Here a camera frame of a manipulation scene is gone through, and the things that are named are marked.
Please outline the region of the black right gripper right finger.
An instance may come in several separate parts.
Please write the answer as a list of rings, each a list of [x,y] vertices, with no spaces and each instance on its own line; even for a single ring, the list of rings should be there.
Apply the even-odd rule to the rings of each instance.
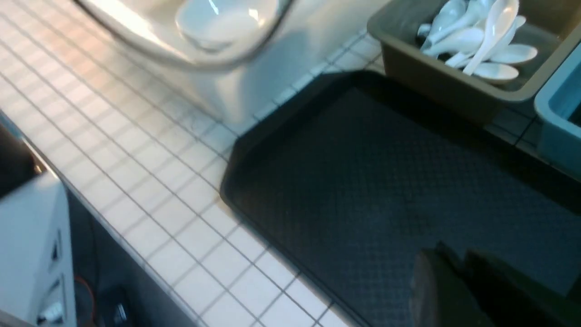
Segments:
[[[497,327],[579,327],[580,304],[494,255],[469,250],[465,281]]]

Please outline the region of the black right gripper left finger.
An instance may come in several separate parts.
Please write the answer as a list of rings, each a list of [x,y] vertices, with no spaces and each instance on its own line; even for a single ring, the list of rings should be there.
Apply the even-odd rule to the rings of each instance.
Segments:
[[[465,265],[444,243],[423,248],[409,284],[413,327],[493,327],[463,278]]]

